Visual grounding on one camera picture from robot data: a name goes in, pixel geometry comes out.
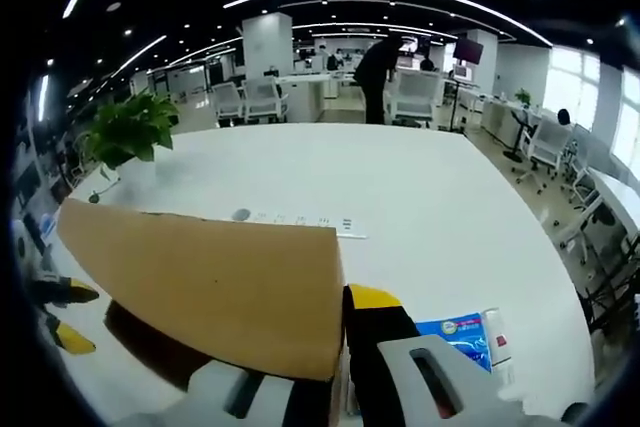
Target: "cardboard box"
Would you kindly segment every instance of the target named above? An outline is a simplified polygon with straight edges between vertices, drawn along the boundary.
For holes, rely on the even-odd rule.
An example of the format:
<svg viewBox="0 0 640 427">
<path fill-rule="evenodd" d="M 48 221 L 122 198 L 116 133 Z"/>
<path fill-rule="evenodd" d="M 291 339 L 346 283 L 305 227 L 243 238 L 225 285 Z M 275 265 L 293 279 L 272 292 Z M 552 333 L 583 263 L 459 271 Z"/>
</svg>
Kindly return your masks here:
<svg viewBox="0 0 640 427">
<path fill-rule="evenodd" d="M 335 229 L 67 199 L 57 230 L 114 300 L 179 342 L 272 375 L 334 376 L 344 285 Z"/>
</svg>

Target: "tiled floor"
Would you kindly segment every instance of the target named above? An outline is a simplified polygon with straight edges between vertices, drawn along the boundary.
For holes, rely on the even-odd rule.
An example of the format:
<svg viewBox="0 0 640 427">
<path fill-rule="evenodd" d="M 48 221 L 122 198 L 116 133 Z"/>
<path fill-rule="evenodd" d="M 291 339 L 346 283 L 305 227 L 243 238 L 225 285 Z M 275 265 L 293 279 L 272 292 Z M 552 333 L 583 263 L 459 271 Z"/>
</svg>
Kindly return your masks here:
<svg viewBox="0 0 640 427">
<path fill-rule="evenodd" d="M 216 128 L 216 119 L 211 109 L 210 99 L 204 94 L 191 98 L 185 104 L 180 104 L 178 109 L 181 113 L 181 122 L 173 131 L 174 133 L 192 132 Z M 448 126 L 451 118 L 450 107 L 440 107 L 436 109 L 435 120 L 431 123 L 431 129 Z M 465 117 L 466 137 L 480 150 L 493 165 L 505 176 L 515 190 L 520 194 L 525 203 L 529 206 L 533 214 L 537 217 L 545 232 L 553 239 L 563 225 L 575 219 L 579 212 L 574 210 L 569 204 L 566 193 L 562 192 L 560 186 L 562 178 L 551 180 L 545 169 L 540 169 L 538 175 L 548 184 L 541 194 L 537 194 L 537 187 L 531 179 L 524 180 L 516 184 L 515 179 L 518 174 L 512 173 L 511 168 L 514 163 L 503 155 L 506 147 L 494 140 L 487 132 L 480 128 L 480 115 L 469 116 L 466 110 L 458 109 L 456 113 L 456 124 Z M 364 123 L 364 103 L 360 91 L 357 87 L 343 87 L 337 99 L 326 102 L 326 110 L 320 117 L 319 122 L 330 123 Z M 519 164 L 520 168 L 527 168 L 527 164 Z M 559 226 L 554 226 L 554 221 L 559 222 Z M 564 265 L 573 281 L 576 289 L 581 293 L 588 288 L 592 290 L 599 285 L 599 270 L 595 265 L 595 260 L 590 257 L 586 265 L 580 264 L 580 253 L 577 245 L 570 244 L 565 250 L 558 250 Z M 594 355 L 596 358 L 596 372 L 598 378 L 602 378 L 608 372 L 611 362 L 615 358 L 603 359 L 602 342 L 594 342 Z M 604 350 L 611 350 L 607 345 Z"/>
</svg>

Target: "potted plant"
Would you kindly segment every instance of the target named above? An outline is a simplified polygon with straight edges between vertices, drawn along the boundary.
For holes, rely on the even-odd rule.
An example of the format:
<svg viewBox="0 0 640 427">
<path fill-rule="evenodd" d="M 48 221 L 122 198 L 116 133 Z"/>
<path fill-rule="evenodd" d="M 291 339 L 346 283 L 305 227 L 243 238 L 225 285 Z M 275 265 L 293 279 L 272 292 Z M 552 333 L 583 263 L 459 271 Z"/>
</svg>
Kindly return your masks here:
<svg viewBox="0 0 640 427">
<path fill-rule="evenodd" d="M 86 153 L 116 170 L 120 178 L 130 176 L 145 162 L 153 162 L 155 145 L 173 149 L 171 117 L 177 115 L 177 108 L 168 98 L 146 92 L 121 103 L 104 105 L 89 128 Z M 100 173 L 109 179 L 104 165 Z"/>
<path fill-rule="evenodd" d="M 522 105 L 524 105 L 526 108 L 529 108 L 531 106 L 531 94 L 529 92 L 527 92 L 524 89 L 520 89 L 516 95 L 515 95 L 516 99 L 518 99 Z"/>
</svg>

